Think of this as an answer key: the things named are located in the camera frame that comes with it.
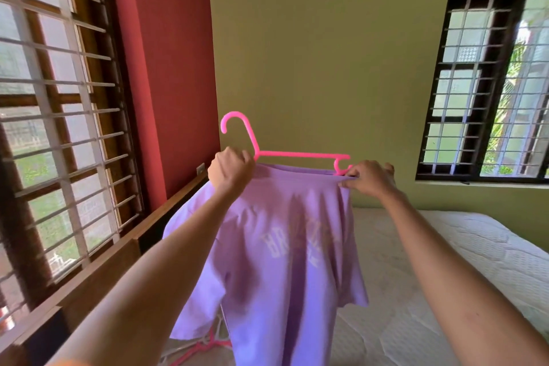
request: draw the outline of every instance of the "mattress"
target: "mattress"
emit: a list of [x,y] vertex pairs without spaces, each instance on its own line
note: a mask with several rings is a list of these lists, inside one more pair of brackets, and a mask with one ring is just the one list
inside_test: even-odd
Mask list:
[[[354,214],[356,244],[370,306],[348,305],[339,309],[331,366],[458,364],[387,212],[356,208]],[[547,338],[549,254],[482,214],[438,211],[422,214]],[[195,355],[185,364],[234,365],[228,352],[213,349]],[[162,363],[169,364],[179,355],[172,350]]]

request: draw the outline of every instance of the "wooden bed frame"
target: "wooden bed frame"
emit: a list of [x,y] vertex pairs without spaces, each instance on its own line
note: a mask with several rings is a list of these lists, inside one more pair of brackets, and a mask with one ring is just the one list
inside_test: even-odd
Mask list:
[[0,365],[45,365],[124,272],[162,238],[170,217],[206,181],[203,172],[0,337]]

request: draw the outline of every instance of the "lavender t-shirt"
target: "lavender t-shirt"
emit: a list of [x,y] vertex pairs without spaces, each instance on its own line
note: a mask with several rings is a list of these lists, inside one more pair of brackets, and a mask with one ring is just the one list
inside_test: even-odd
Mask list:
[[[338,186],[344,177],[331,174],[256,166],[171,338],[205,335],[221,304],[237,365],[328,364],[336,308],[368,304],[349,191]],[[213,193],[204,185],[170,219],[164,238]]]

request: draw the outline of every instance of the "green wall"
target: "green wall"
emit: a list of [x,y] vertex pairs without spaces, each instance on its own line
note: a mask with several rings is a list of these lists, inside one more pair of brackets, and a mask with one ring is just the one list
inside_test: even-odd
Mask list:
[[[245,113],[263,149],[392,162],[418,208],[488,214],[549,250],[548,189],[414,180],[446,1],[211,0],[219,116]],[[251,148],[241,122],[220,136]]]

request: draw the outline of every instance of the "pink hanger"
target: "pink hanger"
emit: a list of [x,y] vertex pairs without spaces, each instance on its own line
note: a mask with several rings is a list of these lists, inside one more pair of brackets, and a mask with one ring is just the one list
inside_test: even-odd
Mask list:
[[197,341],[196,344],[194,344],[189,350],[187,350],[183,356],[177,358],[172,363],[170,363],[170,366],[178,366],[184,361],[189,360],[189,358],[194,356],[196,353],[207,352],[208,350],[216,346],[229,347],[229,348],[233,347],[230,340],[218,339],[217,334],[219,334],[220,325],[221,325],[221,322],[217,324],[216,333],[214,333],[215,326],[212,325],[212,327],[210,328],[210,331],[208,332],[208,341],[206,343],[204,343],[205,339],[203,339],[202,341]]
[[225,116],[223,116],[223,119],[221,119],[221,131],[223,133],[227,133],[227,121],[232,117],[238,117],[244,122],[244,126],[246,127],[246,130],[248,131],[248,135],[250,136],[250,140],[252,145],[254,146],[254,159],[257,161],[260,156],[290,156],[290,157],[296,157],[296,158],[327,158],[327,159],[333,159],[334,160],[334,169],[335,174],[334,175],[345,175],[346,172],[352,167],[352,165],[349,165],[347,169],[339,169],[339,161],[340,160],[349,160],[351,159],[350,155],[345,154],[312,154],[309,152],[277,152],[277,151],[262,151],[259,149],[259,145],[257,144],[257,140],[254,135],[254,131],[251,128],[250,121],[248,118],[240,112],[229,112]]

